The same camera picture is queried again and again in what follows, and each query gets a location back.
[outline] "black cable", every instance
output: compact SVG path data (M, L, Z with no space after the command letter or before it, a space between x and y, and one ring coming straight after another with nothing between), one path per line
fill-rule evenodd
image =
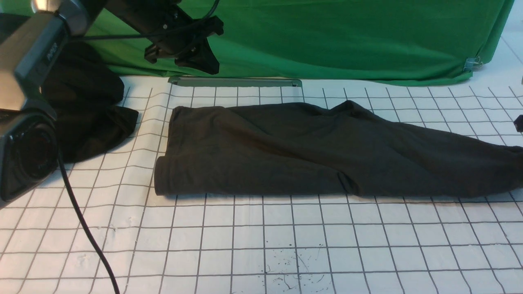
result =
M193 27L197 27L200 24L204 23L207 19L209 19L212 14L216 11L216 8L218 7L218 3L220 0L214 0L214 4L212 5L211 9L207 14L200 18L199 20L193 22L190 25L186 25L183 27L179 27L176 29L170 29L165 30L162 32L156 32L156 33L145 33L141 35L107 35L107 36L89 36L89 37L79 37L79 38L72 38L70 42L85 42L85 41L99 41L99 40L123 40L123 39L143 39L143 38L149 38L149 37L158 37L158 36L165 36L165 35L172 35L175 33L181 33L184 31L187 31Z
M76 215L78 216L78 219L80 223L82 224L82 228L84 229L85 234L87 235L87 238L89 239L89 242L95 249L96 253L98 253L98 256L100 257L101 262L104 264L105 269L107 270L107 273L109 274L109 278L111 279L112 287L115 290L115 294L120 294L120 289L118 289L118 284L116 283L116 278L114 273L112 272L111 266L109 265L109 262L105 258L104 253L96 244L96 241L91 234L91 231L89 230L89 227L87 226L87 223L85 222L84 216L82 215L82 212L80 211L80 207L78 206L78 202L76 201L76 198L74 197L73 188L71 188L71 184L69 183L69 179L67 178L67 172L65 171L64 162L62 159L62 152L58 151L58 166L60 167L60 172L62 173L62 178L64 179L65 183L65 189L67 189L67 193L69 194L69 198L71 199L71 203L73 204L74 211L76 212Z

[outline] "white grid mat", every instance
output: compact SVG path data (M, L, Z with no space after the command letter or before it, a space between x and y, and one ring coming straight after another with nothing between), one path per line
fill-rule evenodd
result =
M461 200L161 197L151 187L179 105L305 101L332 108L350 99L392 121L523 146L512 123L523 114L522 87L360 82L305 84L302 92L127 83L123 104L141 112L136 133L110 153L69 166L122 293L523 292L523 191ZM58 173L0 210L0 250L1 293L112 291Z

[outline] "black pants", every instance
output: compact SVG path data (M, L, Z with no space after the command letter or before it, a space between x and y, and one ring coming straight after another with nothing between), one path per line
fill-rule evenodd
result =
M158 195L476 197L521 187L522 151L386 121L351 101L177 107L154 180Z

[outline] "green fabric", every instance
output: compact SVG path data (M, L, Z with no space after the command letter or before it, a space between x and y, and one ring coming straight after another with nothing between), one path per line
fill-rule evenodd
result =
M213 0L183 0L194 18ZM2 0L30 14L29 0ZM218 77L362 79L399 85L464 81L467 58L492 59L514 0L222 0L225 34L209 38ZM134 33L104 11L88 35ZM115 72L195 75L173 60L143 59L147 40L92 42Z

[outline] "black cloth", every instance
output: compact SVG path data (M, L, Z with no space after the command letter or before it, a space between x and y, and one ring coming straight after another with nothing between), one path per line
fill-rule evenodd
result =
M0 14L0 43L27 19ZM103 154L134 132L138 112L115 105L123 99L122 80L86 43L63 48L41 89L58 114L56 136L67 163Z
M158 195L476 197L523 185L523 148L384 120L347 101L173 110Z

